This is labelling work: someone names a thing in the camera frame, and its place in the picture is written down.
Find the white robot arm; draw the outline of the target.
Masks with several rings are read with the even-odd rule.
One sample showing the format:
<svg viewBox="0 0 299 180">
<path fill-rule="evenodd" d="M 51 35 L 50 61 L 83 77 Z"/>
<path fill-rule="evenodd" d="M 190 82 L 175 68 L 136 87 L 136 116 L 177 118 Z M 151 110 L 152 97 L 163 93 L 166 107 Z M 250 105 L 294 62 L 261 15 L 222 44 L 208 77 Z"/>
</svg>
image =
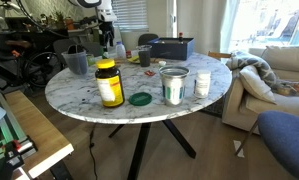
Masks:
<svg viewBox="0 0 299 180">
<path fill-rule="evenodd" d="M 68 0 L 75 6 L 96 9 L 96 22 L 99 26 L 99 43 L 104 52 L 108 51 L 108 46 L 113 46 L 114 27 L 113 22 L 117 16 L 113 12 L 111 0 Z"/>
</svg>

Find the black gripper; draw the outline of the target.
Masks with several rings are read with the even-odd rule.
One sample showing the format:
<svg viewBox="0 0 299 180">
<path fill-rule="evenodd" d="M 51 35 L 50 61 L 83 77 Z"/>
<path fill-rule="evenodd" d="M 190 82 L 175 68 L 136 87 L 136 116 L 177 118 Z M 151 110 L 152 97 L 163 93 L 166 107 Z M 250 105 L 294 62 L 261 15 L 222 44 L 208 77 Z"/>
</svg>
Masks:
<svg viewBox="0 0 299 180">
<path fill-rule="evenodd" d="M 99 42 L 104 51 L 113 46 L 114 27 L 111 22 L 101 22 L 99 25 Z"/>
</svg>

